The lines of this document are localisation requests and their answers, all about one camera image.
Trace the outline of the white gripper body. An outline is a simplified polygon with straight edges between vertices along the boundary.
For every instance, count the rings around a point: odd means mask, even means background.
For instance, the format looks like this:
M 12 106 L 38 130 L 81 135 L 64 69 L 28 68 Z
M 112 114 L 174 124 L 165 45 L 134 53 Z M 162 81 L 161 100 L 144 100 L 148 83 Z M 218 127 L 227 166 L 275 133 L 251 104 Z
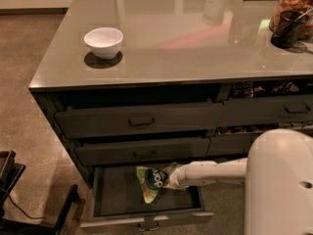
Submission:
M 181 187 L 189 187 L 191 185 L 191 180 L 187 177 L 187 168 L 188 166 L 186 164 L 180 164 L 179 174 L 177 176 L 168 175 L 168 181 L 172 183 L 175 182 Z

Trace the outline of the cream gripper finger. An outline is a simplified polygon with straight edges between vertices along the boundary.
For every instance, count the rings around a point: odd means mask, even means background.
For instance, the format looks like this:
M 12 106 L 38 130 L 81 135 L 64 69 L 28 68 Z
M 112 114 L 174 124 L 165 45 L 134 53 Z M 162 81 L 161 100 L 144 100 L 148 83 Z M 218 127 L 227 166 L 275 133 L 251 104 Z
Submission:
M 179 174 L 179 164 L 173 163 L 166 168 L 167 174 L 169 176 L 177 176 Z
M 171 189 L 171 190 L 186 190 L 187 189 L 187 187 L 184 187 L 184 186 L 181 187 L 181 186 L 177 185 L 175 182 L 172 183 L 168 180 L 164 183 L 164 188 L 165 189 Z

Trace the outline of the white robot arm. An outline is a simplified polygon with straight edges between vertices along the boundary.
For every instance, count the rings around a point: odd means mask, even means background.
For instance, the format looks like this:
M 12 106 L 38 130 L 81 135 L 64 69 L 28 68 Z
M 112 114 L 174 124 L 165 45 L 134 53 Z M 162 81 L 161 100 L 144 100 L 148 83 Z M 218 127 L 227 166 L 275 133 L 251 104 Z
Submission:
M 172 188 L 240 181 L 245 235 L 313 235 L 313 138 L 275 129 L 258 136 L 244 159 L 192 162 L 169 172 Z

